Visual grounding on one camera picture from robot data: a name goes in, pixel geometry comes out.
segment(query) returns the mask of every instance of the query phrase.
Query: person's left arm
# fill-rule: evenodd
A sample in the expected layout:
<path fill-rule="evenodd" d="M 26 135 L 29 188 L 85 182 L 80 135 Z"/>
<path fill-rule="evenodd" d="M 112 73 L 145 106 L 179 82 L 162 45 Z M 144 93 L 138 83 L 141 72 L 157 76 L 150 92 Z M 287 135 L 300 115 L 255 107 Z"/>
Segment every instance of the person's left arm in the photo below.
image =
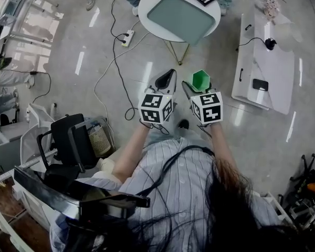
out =
<path fill-rule="evenodd" d="M 145 144 L 148 133 L 149 128 L 140 124 L 117 160 L 112 175 L 118 178 L 122 183 L 132 176 L 137 167 L 142 156 L 143 145 Z"/>

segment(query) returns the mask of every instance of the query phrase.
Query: tiled floor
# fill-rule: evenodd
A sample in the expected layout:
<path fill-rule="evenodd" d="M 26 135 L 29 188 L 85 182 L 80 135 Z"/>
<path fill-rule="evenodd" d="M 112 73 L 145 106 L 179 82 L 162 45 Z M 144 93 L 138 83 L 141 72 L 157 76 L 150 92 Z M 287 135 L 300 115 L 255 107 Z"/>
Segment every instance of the tiled floor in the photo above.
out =
<path fill-rule="evenodd" d="M 60 4 L 57 9 L 61 13 L 60 21 L 37 12 L 27 16 L 29 25 L 39 25 L 41 21 L 44 23 L 42 28 L 54 35 L 51 52 L 48 48 L 12 41 L 7 54 L 16 59 L 29 60 L 21 62 L 18 70 L 37 69 L 50 73 L 50 94 L 36 103 L 46 107 L 50 107 L 52 102 L 58 103 L 59 116 L 66 113 L 105 115 L 103 106 L 93 94 L 93 87 L 112 60 L 112 0 L 97 0 L 89 12 L 85 10 L 85 0 L 53 1 Z M 230 97 L 237 64 L 235 49 L 239 42 L 240 15 L 251 7 L 253 0 L 234 0 L 218 28 L 198 46 L 190 49 L 182 66 L 176 64 L 163 41 L 151 34 L 136 49 L 117 59 L 134 104 L 138 103 L 138 94 L 144 90 L 149 77 L 158 72 L 174 68 L 180 83 L 190 73 L 205 69 L 211 75 L 215 87 L 223 94 L 223 126 L 239 168 L 251 178 L 255 190 L 271 191 L 273 194 L 285 191 L 289 177 L 300 165 L 302 154 L 309 157 L 315 153 L 315 0 L 278 1 L 283 14 L 298 25 L 303 36 L 303 43 L 295 49 L 295 79 L 288 115 L 265 111 Z M 125 33 L 138 20 L 125 0 L 116 0 L 114 15 L 117 19 L 113 30 L 115 34 Z M 51 39 L 49 33 L 39 28 L 33 28 L 33 34 L 42 33 Z M 140 23 L 134 30 L 131 46 L 147 32 Z M 180 52 L 184 48 L 185 44 L 178 44 L 176 51 Z M 125 48 L 117 43 L 115 50 L 119 54 Z M 22 113 L 34 97 L 47 91 L 48 85 L 46 75 L 37 75 L 32 89 L 18 87 Z M 96 92 L 108 108 L 116 144 L 121 146 L 134 130 L 139 115 L 136 114 L 131 121 L 124 118 L 130 105 L 115 65 L 110 67 L 97 85 Z M 195 119 L 188 109 L 180 85 L 176 95 L 178 113 L 192 120 L 192 127 L 195 128 Z"/>

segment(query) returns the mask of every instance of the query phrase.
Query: long hair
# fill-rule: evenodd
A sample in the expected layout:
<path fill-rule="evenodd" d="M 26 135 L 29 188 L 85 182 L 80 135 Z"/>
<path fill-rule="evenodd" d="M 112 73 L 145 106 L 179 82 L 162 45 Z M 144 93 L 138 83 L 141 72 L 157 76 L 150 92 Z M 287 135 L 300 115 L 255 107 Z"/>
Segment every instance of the long hair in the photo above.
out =
<path fill-rule="evenodd" d="M 206 205 L 208 208 L 207 233 L 205 246 L 198 246 L 197 251 L 262 251 L 262 252 L 303 252 L 308 251 L 298 232 L 289 226 L 261 225 L 255 218 L 251 208 L 251 185 L 248 180 L 237 172 L 226 161 L 217 160 L 213 164 L 211 174 L 206 182 Z M 177 235 L 177 228 L 172 228 L 170 214 L 166 205 L 166 215 L 136 224 L 128 223 L 105 224 L 95 230 L 90 241 L 81 243 L 84 251 L 87 247 L 93 251 L 171 251 L 171 239 Z M 158 225 L 165 219 L 170 220 L 169 233 L 160 241 L 152 243 L 152 237 L 147 232 L 153 225 Z M 77 236 L 84 235 L 84 230 L 76 234 L 69 234 L 67 251 L 74 251 L 77 247 Z M 102 241 L 96 245 L 96 237 L 102 236 Z"/>

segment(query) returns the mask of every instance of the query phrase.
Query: white cable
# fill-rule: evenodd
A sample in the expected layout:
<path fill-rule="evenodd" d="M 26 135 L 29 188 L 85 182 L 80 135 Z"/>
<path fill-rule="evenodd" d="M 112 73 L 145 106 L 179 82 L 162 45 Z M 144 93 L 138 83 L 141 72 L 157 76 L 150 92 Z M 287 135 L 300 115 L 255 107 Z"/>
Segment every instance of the white cable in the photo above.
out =
<path fill-rule="evenodd" d="M 97 80 L 97 82 L 96 82 L 96 84 L 94 85 L 94 88 L 93 88 L 93 93 L 94 93 L 94 95 L 97 97 L 98 101 L 99 101 L 99 102 L 104 106 L 104 108 L 105 108 L 107 126 L 110 128 L 110 131 L 112 132 L 112 135 L 111 135 L 111 142 L 112 142 L 112 143 L 111 143 L 111 144 L 112 144 L 114 147 L 116 146 L 116 145 L 115 145 L 115 141 L 114 141 L 114 131 L 113 131 L 111 125 L 109 124 L 109 116 L 108 116 L 108 113 L 107 113 L 106 106 L 105 106 L 105 104 L 98 98 L 98 96 L 97 96 L 97 94 L 96 94 L 96 86 L 97 86 L 97 84 L 99 83 L 99 81 L 103 78 L 103 76 L 105 76 L 107 70 L 110 68 L 110 66 L 111 66 L 111 64 L 114 62 L 114 60 L 117 59 L 118 57 L 120 57 L 121 55 L 123 55 L 123 54 L 129 52 L 130 50 L 133 50 L 133 49 L 145 38 L 145 36 L 148 35 L 148 34 L 150 34 L 150 32 L 148 32 L 147 34 L 145 34 L 145 35 L 139 40 L 139 42 L 136 43 L 136 45 L 135 45 L 134 47 L 132 47 L 132 48 L 130 48 L 130 49 L 124 51 L 122 54 L 119 54 L 119 55 L 116 56 L 113 60 L 111 60 L 110 64 L 109 64 L 108 67 L 106 68 L 105 72 L 104 72 L 104 73 L 101 75 L 101 77 Z"/>
<path fill-rule="evenodd" d="M 133 24 L 131 30 L 133 30 L 133 27 L 134 27 L 137 23 L 139 23 L 139 22 L 140 22 L 140 20 L 138 20 L 135 24 Z"/>

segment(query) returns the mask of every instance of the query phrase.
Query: gray tray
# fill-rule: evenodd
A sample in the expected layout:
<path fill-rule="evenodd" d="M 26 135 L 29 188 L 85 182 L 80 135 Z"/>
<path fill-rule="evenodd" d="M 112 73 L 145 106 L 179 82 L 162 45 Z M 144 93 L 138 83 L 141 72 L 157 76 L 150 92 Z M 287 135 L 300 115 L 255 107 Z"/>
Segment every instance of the gray tray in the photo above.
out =
<path fill-rule="evenodd" d="M 213 16 L 186 0 L 161 0 L 148 12 L 147 18 L 192 46 L 215 24 Z"/>

